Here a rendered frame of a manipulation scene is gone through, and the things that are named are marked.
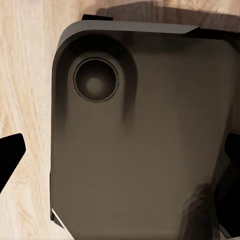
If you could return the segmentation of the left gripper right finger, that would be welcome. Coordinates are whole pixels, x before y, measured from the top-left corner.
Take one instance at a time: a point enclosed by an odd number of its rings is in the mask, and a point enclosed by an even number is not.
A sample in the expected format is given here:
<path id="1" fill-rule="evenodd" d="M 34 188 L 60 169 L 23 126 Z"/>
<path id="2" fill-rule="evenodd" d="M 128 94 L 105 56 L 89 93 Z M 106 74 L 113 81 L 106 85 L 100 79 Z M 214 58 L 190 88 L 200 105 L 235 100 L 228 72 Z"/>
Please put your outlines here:
<path id="1" fill-rule="evenodd" d="M 240 135 L 229 133 L 227 135 L 224 151 L 240 173 Z"/>

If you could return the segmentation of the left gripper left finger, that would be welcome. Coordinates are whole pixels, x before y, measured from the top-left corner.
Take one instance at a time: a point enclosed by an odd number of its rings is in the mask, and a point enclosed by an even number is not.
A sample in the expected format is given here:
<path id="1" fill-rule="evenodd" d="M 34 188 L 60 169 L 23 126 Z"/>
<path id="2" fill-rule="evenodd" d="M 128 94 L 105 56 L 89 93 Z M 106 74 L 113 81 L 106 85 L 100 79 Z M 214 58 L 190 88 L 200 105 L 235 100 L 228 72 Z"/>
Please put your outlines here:
<path id="1" fill-rule="evenodd" d="M 21 133 L 0 138 L 0 193 L 26 152 Z"/>

